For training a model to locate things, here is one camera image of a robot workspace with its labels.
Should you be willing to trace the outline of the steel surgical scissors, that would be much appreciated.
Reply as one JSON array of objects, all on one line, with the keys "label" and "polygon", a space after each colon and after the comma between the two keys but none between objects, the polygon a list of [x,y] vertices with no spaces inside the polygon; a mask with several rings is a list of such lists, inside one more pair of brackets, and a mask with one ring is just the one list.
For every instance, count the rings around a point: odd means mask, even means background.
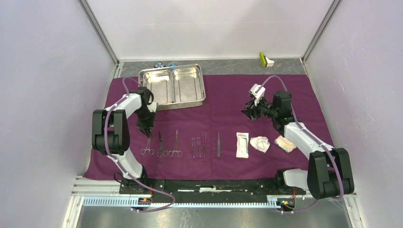
[{"label": "steel surgical scissors", "polygon": [[166,156],[168,156],[168,151],[165,150],[164,147],[163,147],[163,139],[162,139],[161,133],[159,132],[158,135],[159,135],[160,150],[159,150],[159,152],[157,153],[157,157],[158,157],[158,158],[166,157]]}]

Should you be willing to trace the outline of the white sterile packet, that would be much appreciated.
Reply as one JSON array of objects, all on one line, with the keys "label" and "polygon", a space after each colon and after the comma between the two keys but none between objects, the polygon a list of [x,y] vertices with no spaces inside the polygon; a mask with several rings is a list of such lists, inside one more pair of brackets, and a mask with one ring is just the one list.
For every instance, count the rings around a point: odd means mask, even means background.
[{"label": "white sterile packet", "polygon": [[248,145],[249,134],[248,133],[236,133],[237,135],[237,158],[249,158]]}]

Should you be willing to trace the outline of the white gauze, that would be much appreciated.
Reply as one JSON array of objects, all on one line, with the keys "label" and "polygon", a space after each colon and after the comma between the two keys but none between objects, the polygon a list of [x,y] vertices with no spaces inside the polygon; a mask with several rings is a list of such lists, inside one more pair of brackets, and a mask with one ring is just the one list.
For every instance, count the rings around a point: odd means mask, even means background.
[{"label": "white gauze", "polygon": [[263,153],[266,153],[270,147],[269,139],[264,136],[252,137],[250,144],[254,149]]}]

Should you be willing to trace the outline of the steel scalpel handle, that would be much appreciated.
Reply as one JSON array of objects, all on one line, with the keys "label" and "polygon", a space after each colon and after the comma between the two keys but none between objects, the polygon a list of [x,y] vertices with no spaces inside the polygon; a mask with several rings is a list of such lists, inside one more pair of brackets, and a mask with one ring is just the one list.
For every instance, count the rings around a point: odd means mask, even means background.
[{"label": "steel scalpel handle", "polygon": [[206,157],[207,133],[202,133],[203,156]]},{"label": "steel scalpel handle", "polygon": [[217,157],[219,158],[221,156],[221,139],[220,139],[220,133],[218,132],[217,135]]}]

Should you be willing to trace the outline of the beige gauze roll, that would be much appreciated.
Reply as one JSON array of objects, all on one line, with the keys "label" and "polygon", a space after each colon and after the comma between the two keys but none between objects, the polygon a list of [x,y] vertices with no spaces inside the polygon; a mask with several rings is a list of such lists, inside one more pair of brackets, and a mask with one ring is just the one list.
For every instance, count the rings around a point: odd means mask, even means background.
[{"label": "beige gauze roll", "polygon": [[284,150],[287,153],[292,152],[294,149],[297,148],[297,146],[291,142],[290,140],[286,139],[285,137],[279,135],[275,140],[274,143],[281,148],[282,150]]}]

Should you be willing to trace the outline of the purple cloth wrap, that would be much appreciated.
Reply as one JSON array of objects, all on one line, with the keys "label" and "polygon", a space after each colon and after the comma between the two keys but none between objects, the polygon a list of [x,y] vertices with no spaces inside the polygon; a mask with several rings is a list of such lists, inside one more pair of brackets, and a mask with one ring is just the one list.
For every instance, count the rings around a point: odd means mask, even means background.
[{"label": "purple cloth wrap", "polygon": [[[151,148],[154,155],[141,155],[148,138],[136,124],[135,114],[128,118],[130,149],[144,166],[150,178],[177,180],[245,180],[273,177],[279,169],[308,168],[308,160],[298,149],[287,153],[274,140],[279,133],[266,117],[252,121],[241,112],[250,100],[249,90],[254,84],[263,84],[265,97],[272,100],[273,93],[287,88],[292,94],[292,105],[297,118],[318,138],[333,144],[319,102],[305,75],[282,75],[269,79],[266,75],[208,75],[204,77],[206,98],[203,105],[176,110],[157,111],[152,130]],[[167,151],[174,148],[178,130],[178,148],[182,157],[157,157],[160,150],[159,135]],[[221,156],[217,157],[217,135],[220,133]],[[207,133],[206,157],[203,156],[202,133]],[[237,158],[236,133],[248,133],[249,158]],[[264,136],[270,147],[266,153],[254,149],[252,137]],[[192,137],[195,138],[195,158],[192,157]],[[201,157],[196,138],[200,138]]]}]

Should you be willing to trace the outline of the metal instrument tray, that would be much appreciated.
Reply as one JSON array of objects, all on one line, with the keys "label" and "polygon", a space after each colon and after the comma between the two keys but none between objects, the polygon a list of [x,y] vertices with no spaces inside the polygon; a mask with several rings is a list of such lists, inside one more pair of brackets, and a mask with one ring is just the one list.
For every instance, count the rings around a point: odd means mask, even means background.
[{"label": "metal instrument tray", "polygon": [[158,111],[201,106],[206,98],[198,64],[144,69],[138,79],[153,93]]}]

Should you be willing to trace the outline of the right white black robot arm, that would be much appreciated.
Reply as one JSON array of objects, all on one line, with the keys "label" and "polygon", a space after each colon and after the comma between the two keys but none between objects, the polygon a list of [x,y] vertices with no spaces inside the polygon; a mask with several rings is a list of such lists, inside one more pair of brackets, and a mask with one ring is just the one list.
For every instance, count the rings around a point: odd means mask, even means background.
[{"label": "right white black robot arm", "polygon": [[293,187],[309,191],[317,200],[338,199],[355,191],[349,153],[335,148],[316,137],[297,119],[292,107],[290,92],[278,90],[269,102],[264,89],[251,89],[251,101],[242,109],[249,119],[264,116],[282,137],[291,141],[308,159],[308,169],[286,168],[278,170],[274,181],[277,192],[286,194]]}]

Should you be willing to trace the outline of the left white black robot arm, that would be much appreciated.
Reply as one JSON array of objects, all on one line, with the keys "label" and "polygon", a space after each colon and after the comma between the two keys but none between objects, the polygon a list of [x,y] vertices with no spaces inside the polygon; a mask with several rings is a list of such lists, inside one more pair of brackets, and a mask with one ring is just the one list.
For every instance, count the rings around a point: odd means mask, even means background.
[{"label": "left white black robot arm", "polygon": [[137,115],[137,128],[148,139],[156,116],[157,102],[147,87],[129,91],[112,106],[92,114],[92,147],[111,159],[122,174],[121,184],[137,193],[149,189],[143,165],[130,150],[128,117]]}]

